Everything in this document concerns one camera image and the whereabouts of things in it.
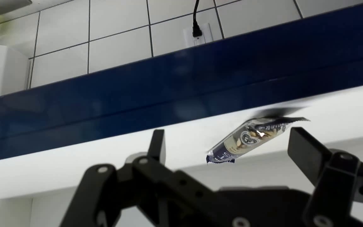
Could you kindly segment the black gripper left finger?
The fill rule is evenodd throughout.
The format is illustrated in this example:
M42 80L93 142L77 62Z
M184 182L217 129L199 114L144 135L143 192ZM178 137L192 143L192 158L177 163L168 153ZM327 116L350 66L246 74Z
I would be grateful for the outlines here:
M125 209L137 207L155 227L229 227L227 201L161 162L165 132L155 130L146 156L116 169L90 167L59 227L115 227Z

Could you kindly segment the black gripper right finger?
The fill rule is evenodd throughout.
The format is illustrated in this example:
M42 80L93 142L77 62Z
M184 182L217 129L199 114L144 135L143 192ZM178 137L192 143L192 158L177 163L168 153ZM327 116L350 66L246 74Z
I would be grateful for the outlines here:
M363 162L338 149L328 149L303 128L290 130L287 156L314 186L303 221L306 227L363 227L350 215L363 205Z

